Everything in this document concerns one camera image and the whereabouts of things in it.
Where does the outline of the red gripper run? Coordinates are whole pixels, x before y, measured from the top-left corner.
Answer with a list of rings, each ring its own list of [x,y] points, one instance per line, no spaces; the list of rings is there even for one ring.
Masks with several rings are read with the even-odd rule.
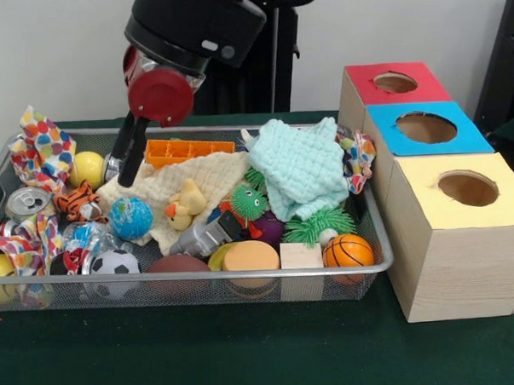
[[[144,158],[148,124],[153,121],[168,127],[183,121],[193,108],[193,89],[182,73],[149,59],[135,46],[129,46],[124,54],[123,74],[130,111],[109,157],[125,160],[118,184],[130,187]]]

